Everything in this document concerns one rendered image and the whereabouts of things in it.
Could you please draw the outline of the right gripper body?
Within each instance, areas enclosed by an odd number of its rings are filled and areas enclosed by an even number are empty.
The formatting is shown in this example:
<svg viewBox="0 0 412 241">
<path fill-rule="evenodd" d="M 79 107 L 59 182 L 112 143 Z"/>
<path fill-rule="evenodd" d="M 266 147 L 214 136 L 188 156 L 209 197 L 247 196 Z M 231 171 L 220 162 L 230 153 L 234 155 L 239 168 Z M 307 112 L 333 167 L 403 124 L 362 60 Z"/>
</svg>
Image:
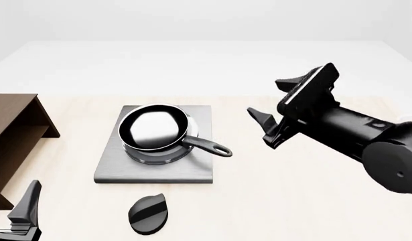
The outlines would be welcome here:
<svg viewBox="0 0 412 241">
<path fill-rule="evenodd" d="M 340 74 L 335 65 L 330 62 L 310 72 L 308 80 L 298 84 L 277 104 L 277 112 L 283 117 L 276 121 L 277 134 L 263 137 L 270 148 L 276 149 L 311 124 L 322 110 L 336 104 L 331 91 Z"/>
</svg>

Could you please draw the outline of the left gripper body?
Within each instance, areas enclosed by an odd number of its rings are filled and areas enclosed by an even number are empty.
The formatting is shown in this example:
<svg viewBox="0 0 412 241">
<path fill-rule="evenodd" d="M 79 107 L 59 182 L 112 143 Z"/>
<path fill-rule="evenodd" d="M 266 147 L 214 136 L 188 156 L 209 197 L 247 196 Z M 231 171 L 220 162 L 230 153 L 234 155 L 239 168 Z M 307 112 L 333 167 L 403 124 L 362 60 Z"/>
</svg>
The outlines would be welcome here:
<svg viewBox="0 0 412 241">
<path fill-rule="evenodd" d="M 0 229 L 0 241 L 39 241 L 41 235 L 35 223 L 11 223 L 10 229 Z"/>
</svg>

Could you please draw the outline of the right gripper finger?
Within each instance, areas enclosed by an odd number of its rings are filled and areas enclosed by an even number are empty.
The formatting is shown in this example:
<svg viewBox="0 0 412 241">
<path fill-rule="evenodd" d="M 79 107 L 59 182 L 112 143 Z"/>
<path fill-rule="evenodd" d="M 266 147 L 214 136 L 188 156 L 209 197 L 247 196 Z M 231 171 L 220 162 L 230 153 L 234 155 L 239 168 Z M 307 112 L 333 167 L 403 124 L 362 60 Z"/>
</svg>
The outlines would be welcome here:
<svg viewBox="0 0 412 241">
<path fill-rule="evenodd" d="M 275 81 L 275 83 L 279 90 L 281 90 L 282 92 L 288 93 L 293 88 L 298 86 L 298 84 L 303 84 L 306 80 L 309 79 L 311 75 L 312 75 L 312 72 L 308 72 L 304 76 L 300 76 L 297 78 L 278 79 Z"/>
<path fill-rule="evenodd" d="M 247 109 L 249 115 L 259 124 L 263 132 L 267 136 L 276 136 L 277 134 L 277 122 L 272 114 L 260 112 L 254 108 L 249 107 Z"/>
</svg>

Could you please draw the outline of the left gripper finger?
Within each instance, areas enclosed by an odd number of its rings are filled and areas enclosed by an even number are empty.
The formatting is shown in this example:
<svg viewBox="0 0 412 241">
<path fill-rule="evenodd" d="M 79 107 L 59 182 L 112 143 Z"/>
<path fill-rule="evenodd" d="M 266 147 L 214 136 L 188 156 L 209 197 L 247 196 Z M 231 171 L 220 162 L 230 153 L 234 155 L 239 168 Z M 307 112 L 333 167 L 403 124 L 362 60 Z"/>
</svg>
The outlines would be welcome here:
<svg viewBox="0 0 412 241">
<path fill-rule="evenodd" d="M 42 185 L 33 180 L 18 204 L 7 215 L 12 226 L 39 226 L 38 204 Z"/>
</svg>

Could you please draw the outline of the flat grey stove plate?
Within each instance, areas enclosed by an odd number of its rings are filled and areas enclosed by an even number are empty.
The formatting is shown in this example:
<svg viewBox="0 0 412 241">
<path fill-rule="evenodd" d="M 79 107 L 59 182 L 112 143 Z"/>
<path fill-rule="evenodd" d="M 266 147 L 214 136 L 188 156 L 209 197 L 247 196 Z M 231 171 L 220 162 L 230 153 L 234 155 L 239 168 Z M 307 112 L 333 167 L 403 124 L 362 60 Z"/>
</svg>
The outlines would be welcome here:
<svg viewBox="0 0 412 241">
<path fill-rule="evenodd" d="M 160 154 L 139 153 L 132 159 L 125 152 L 118 127 L 137 106 L 123 106 L 94 172 L 96 183 L 213 183 L 213 155 L 177 147 Z"/>
</svg>

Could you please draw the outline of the round black stove knob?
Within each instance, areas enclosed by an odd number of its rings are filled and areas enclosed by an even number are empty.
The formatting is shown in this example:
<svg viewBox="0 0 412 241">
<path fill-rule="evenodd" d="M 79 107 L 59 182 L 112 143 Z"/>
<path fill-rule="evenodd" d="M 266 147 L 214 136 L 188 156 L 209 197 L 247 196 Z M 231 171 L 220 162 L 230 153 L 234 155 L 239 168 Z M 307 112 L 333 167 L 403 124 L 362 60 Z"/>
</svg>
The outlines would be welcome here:
<svg viewBox="0 0 412 241">
<path fill-rule="evenodd" d="M 165 196 L 157 194 L 137 200 L 129 209 L 128 219 L 131 228 L 138 234 L 148 236 L 160 231 L 168 219 Z"/>
</svg>

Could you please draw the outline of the black frying pan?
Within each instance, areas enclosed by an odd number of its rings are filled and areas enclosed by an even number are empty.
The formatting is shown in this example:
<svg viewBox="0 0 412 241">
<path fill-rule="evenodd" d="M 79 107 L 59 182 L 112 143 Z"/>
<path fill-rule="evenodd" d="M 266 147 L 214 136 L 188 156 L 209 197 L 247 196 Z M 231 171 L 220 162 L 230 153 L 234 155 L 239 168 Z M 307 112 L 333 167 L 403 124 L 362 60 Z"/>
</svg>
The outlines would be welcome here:
<svg viewBox="0 0 412 241">
<path fill-rule="evenodd" d="M 118 134 L 128 156 L 149 165 L 175 162 L 195 147 L 221 157 L 232 156 L 229 148 L 189 134 L 193 120 L 172 104 L 146 104 L 122 118 Z"/>
</svg>

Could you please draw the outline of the dark brown wooden cabinet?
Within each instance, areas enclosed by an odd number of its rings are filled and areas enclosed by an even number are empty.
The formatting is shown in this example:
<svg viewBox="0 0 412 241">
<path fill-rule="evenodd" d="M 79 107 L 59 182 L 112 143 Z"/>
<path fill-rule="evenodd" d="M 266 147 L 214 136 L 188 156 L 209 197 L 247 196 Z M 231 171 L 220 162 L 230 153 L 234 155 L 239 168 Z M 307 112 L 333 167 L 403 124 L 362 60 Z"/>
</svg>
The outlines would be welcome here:
<svg viewBox="0 0 412 241">
<path fill-rule="evenodd" d="M 37 94 L 0 94 L 0 210 L 13 208 L 1 192 L 38 141 L 58 137 Z"/>
</svg>

